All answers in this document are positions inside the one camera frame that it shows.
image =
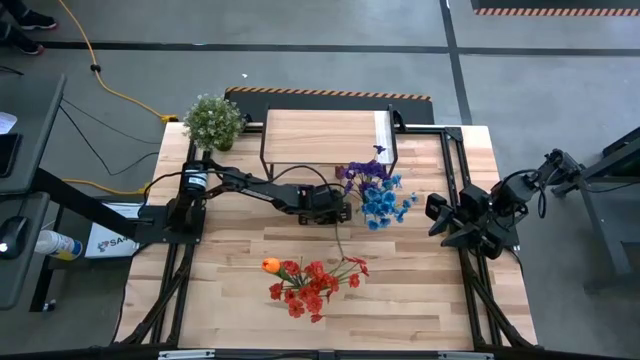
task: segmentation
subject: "wooden platform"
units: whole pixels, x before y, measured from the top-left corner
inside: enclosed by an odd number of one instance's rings
[[[188,141],[181,124],[167,124],[155,177],[179,171]],[[489,189],[497,180],[486,127],[463,127],[472,181]],[[243,135],[216,161],[262,174],[259,135]],[[424,215],[431,192],[446,196],[440,142],[431,135],[400,135],[395,173],[403,175],[403,196],[416,192],[419,204],[401,225],[370,232],[359,226],[339,228],[347,255],[369,261],[371,276],[358,289],[341,287],[325,305],[326,318],[311,324],[293,319],[281,302],[270,300],[274,277],[263,273],[267,256],[335,263],[340,255],[332,227],[301,227],[284,215],[240,194],[223,194],[207,204],[207,223],[194,266],[182,324],[180,347],[360,350],[471,349],[457,252],[429,238],[432,224]],[[333,167],[321,167],[332,176]],[[320,184],[309,171],[292,171],[279,183]],[[175,196],[178,177],[163,180],[151,191],[152,204]],[[209,186],[217,179],[210,177]],[[134,260],[117,339],[127,336],[156,300],[167,246],[152,245]],[[523,336],[535,342],[527,296],[519,267],[505,254],[489,261],[497,302]]]

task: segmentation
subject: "gray desk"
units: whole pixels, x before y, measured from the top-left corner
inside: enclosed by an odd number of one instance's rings
[[[62,100],[65,83],[64,75],[0,78],[0,111],[18,118],[10,133],[22,134],[13,173],[8,178],[0,179],[0,194],[23,194],[31,188]]]
[[[29,219],[25,250],[16,259],[0,260],[0,310],[12,308],[18,301],[49,203],[49,195],[44,192],[24,194],[32,189],[65,82],[64,75],[0,78],[0,111],[18,118],[10,133],[22,134],[13,171],[9,177],[0,179],[0,223],[17,215],[23,199],[20,215]]]

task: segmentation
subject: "purple flower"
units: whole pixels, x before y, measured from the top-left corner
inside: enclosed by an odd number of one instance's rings
[[[378,155],[380,155],[383,151],[387,150],[387,149],[384,148],[384,146],[380,146],[380,145],[373,145],[373,147],[378,152]]]

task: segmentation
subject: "plant pot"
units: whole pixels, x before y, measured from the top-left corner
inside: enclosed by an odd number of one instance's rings
[[[229,142],[220,143],[220,145],[216,146],[216,149],[218,149],[218,151],[229,151],[231,150],[232,146],[233,146],[233,140]]]

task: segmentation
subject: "white bottle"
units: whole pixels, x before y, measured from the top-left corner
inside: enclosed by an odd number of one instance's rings
[[[51,230],[42,230],[36,243],[36,252],[71,261],[82,254],[82,243]]]

